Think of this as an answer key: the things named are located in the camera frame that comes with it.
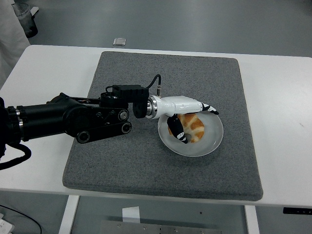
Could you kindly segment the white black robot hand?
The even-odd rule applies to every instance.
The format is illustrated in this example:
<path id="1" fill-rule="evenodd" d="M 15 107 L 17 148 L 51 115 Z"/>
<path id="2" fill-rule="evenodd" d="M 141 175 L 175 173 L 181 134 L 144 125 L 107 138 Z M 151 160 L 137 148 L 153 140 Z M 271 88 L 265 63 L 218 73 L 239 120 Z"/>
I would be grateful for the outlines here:
<path id="1" fill-rule="evenodd" d="M 190 97 L 149 97 L 148 118 L 167 116 L 169 134 L 183 143 L 197 143 L 204 134 L 205 127 L 197 113 L 207 111 L 218 115 L 218 111 L 211 105 L 202 103 Z"/>

